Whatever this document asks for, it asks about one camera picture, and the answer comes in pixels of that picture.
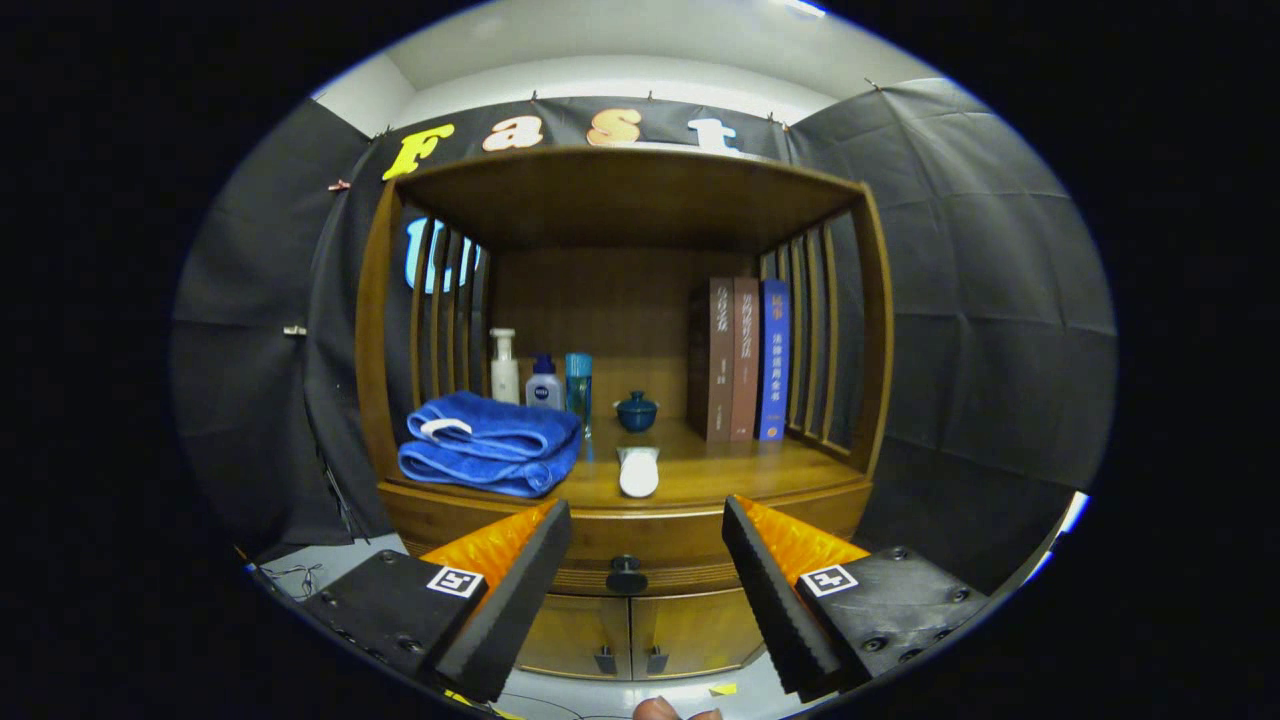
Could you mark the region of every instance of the book spine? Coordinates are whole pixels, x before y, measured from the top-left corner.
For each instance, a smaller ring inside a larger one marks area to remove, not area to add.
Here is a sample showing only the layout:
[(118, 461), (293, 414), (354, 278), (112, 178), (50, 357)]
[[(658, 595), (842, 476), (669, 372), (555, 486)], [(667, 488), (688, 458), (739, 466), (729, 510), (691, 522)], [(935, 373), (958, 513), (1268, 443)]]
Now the book spine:
[(714, 278), (710, 283), (710, 368), (707, 441), (730, 439), (733, 407), (733, 282)]
[(750, 442), (760, 377), (760, 281), (733, 278), (733, 413), (730, 441)]
[(760, 421), (756, 438), (781, 441), (791, 370), (791, 293), (782, 281), (760, 282)]

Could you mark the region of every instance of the floor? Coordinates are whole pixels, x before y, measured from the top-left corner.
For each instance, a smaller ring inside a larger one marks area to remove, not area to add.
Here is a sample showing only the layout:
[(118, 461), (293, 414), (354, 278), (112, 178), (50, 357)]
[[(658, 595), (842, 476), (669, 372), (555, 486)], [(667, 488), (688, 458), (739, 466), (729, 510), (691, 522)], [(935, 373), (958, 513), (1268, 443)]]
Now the floor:
[[(369, 543), (361, 539), (349, 546), (307, 547), (262, 568), (279, 575), (276, 582), (282, 589), (301, 598), (306, 569), (311, 569), (311, 592), (319, 592), (380, 550), (407, 553), (399, 537), (389, 534)], [(724, 694), (713, 694), (712, 688)], [(827, 700), (801, 703), (796, 696), (785, 694), (764, 653), (740, 670), (684, 680), (617, 683), (512, 670), (502, 697), (493, 706), (526, 720), (630, 720), (636, 703), (659, 694), (684, 717), (718, 707), (731, 720), (786, 717)]]

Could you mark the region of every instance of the white ceiling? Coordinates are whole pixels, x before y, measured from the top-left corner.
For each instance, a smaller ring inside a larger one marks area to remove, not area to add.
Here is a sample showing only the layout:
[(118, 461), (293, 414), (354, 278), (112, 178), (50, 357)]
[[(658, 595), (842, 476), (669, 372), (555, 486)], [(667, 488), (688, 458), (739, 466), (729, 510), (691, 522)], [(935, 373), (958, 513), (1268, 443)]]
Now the white ceiling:
[(941, 73), (835, 15), (781, 0), (497, 0), (422, 29), (387, 55), (416, 91), (506, 65), (657, 55), (731, 65), (832, 97)]

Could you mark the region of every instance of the blue bottle cap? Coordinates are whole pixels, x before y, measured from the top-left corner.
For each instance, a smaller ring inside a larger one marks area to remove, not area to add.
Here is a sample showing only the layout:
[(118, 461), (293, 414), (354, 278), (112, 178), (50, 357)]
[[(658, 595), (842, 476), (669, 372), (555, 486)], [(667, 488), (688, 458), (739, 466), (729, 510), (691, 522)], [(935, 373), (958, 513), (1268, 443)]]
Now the blue bottle cap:
[(564, 356), (564, 377), (591, 377), (591, 356), (585, 352), (570, 352)]

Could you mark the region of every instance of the brown book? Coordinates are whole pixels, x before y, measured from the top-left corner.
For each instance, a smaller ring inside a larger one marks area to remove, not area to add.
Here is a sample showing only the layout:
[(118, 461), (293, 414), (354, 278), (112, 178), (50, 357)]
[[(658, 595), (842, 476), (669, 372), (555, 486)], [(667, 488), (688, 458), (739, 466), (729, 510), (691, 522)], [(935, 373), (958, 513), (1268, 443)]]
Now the brown book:
[(733, 278), (733, 413), (728, 438), (755, 436), (756, 386), (760, 378), (760, 281)]
[(689, 424), (708, 442), (730, 439), (733, 402), (733, 281), (713, 278), (689, 299)]

